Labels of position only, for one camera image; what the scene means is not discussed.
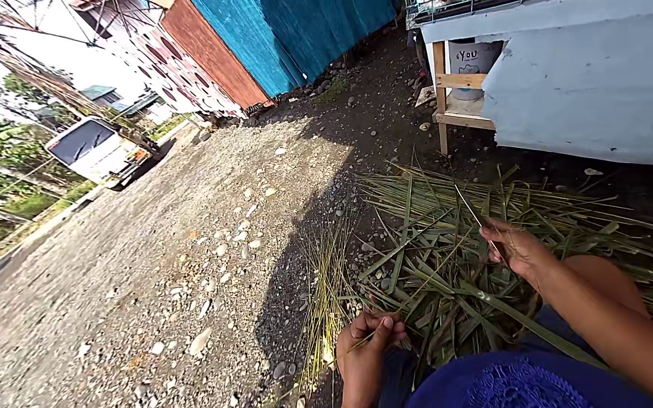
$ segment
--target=white bucket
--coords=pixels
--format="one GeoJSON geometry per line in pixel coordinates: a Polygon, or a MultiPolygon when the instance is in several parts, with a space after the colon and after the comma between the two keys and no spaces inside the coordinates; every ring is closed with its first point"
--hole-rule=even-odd
{"type": "MultiPolygon", "coordinates": [[[[448,42],[450,73],[487,73],[498,60],[503,42],[448,42]]],[[[455,99],[469,101],[483,97],[482,89],[453,88],[455,99]]]]}

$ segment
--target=wooden frame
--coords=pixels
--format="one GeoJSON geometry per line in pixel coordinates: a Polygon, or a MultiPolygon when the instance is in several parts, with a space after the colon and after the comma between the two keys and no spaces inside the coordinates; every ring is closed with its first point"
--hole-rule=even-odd
{"type": "Polygon", "coordinates": [[[447,125],[495,130],[495,124],[481,116],[484,98],[464,101],[455,99],[452,94],[447,95],[446,90],[446,88],[482,89],[486,74],[445,73],[445,42],[432,43],[432,55],[435,61],[435,88],[438,98],[438,109],[432,115],[432,120],[438,124],[440,131],[440,152],[447,155],[449,152],[447,125]]]}

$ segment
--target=knife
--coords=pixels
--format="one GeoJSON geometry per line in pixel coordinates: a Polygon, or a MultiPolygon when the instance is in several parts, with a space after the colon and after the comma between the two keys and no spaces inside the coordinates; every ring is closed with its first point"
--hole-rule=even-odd
{"type": "MultiPolygon", "coordinates": [[[[470,202],[470,199],[467,198],[467,196],[463,195],[462,191],[458,189],[458,183],[455,178],[453,178],[453,182],[455,183],[455,191],[458,192],[458,195],[460,198],[463,200],[465,205],[467,206],[468,211],[472,214],[472,218],[475,218],[475,222],[482,228],[482,227],[488,227],[488,228],[494,228],[494,226],[487,222],[485,218],[478,212],[475,207],[472,206],[472,203],[470,202]]],[[[493,247],[496,251],[498,251],[499,254],[501,254],[501,261],[503,266],[507,267],[510,269],[510,266],[508,266],[508,258],[506,257],[506,252],[505,252],[505,247],[503,246],[502,243],[496,243],[495,241],[488,240],[487,243],[493,247]]]]}

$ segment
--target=van windshield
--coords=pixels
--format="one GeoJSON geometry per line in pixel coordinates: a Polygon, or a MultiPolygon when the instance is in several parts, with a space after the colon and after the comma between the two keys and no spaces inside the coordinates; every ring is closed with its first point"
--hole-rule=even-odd
{"type": "Polygon", "coordinates": [[[84,157],[90,150],[114,135],[114,132],[95,121],[86,121],[53,143],[49,150],[59,160],[70,165],[84,157]]]}

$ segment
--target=hand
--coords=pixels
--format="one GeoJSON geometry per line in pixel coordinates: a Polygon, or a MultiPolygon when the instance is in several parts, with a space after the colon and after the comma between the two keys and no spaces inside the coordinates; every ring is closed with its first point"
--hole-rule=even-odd
{"type": "Polygon", "coordinates": [[[363,311],[337,340],[337,364],[344,380],[342,408],[369,408],[382,389],[385,349],[406,336],[397,313],[363,311]],[[374,332],[369,341],[360,341],[374,332]]]}
{"type": "MultiPolygon", "coordinates": [[[[559,265],[559,261],[530,232],[496,218],[488,218],[487,221],[493,225],[493,228],[482,227],[480,235],[486,240],[503,243],[510,269],[524,277],[540,293],[538,287],[540,275],[559,265]]],[[[492,246],[491,260],[501,262],[501,254],[492,246]]]]}

